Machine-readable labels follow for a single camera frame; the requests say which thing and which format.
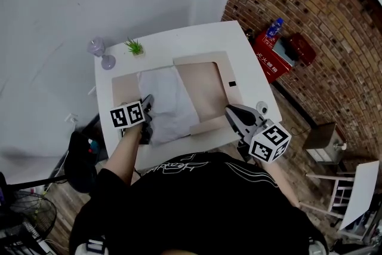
person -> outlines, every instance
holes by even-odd
[[[178,156],[131,185],[140,134],[127,129],[99,172],[70,254],[309,254],[314,243],[325,254],[324,236],[274,178],[225,153]]]

water bottle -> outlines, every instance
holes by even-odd
[[[284,21],[282,19],[277,19],[275,20],[271,25],[270,27],[268,28],[267,30],[267,34],[266,36],[268,38],[273,38],[276,36],[277,33],[279,33],[279,31],[281,30],[281,26],[282,26],[282,23]]]

wooden floor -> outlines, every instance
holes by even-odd
[[[283,118],[282,125],[288,131],[294,128],[292,130],[293,134],[307,130],[309,126],[284,97],[276,90],[273,90],[273,93]],[[331,182],[307,178],[305,177],[305,173],[331,174],[331,172],[327,167],[317,165],[314,160],[302,150],[307,134],[308,132],[293,136],[287,152],[278,159],[278,163],[285,172],[285,177],[289,180],[300,201],[325,208],[328,206],[330,200],[332,191]],[[234,144],[223,146],[219,148],[219,150],[241,159]],[[133,182],[138,179],[139,176],[134,174]],[[47,193],[47,198],[57,207],[57,221],[48,236],[48,239],[53,240],[56,244],[51,243],[50,245],[58,254],[69,254],[57,244],[68,248],[69,235],[74,219],[81,207],[89,200],[89,196],[77,193],[68,183],[64,183],[59,185],[53,184]],[[312,212],[305,208],[303,208],[303,210],[308,214],[313,224],[325,235],[328,245],[331,246],[338,238],[337,230],[330,227],[330,223],[336,219],[321,213]]]

black t-shirt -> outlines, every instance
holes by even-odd
[[[127,186],[101,170],[78,214],[70,253],[104,235],[110,254],[308,254],[317,231],[272,177],[225,153],[194,153]]]

white towel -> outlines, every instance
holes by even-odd
[[[200,123],[198,114],[175,66],[138,73],[141,97],[154,96],[150,115],[153,146],[190,134],[190,127]]]

